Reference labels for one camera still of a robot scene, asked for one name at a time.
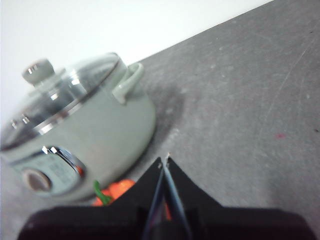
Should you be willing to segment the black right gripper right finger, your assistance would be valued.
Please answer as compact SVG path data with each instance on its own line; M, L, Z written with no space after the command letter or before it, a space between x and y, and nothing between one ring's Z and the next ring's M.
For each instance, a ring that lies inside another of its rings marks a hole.
M171 158L170 185L195 240L309 240L311 228L299 214L278 208L224 206L197 186Z

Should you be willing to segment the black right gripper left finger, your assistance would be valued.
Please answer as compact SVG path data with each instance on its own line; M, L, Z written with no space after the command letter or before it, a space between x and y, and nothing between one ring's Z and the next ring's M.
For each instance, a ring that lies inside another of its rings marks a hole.
M56 206L32 214L21 240L139 240L162 170L157 158L140 179L108 206Z

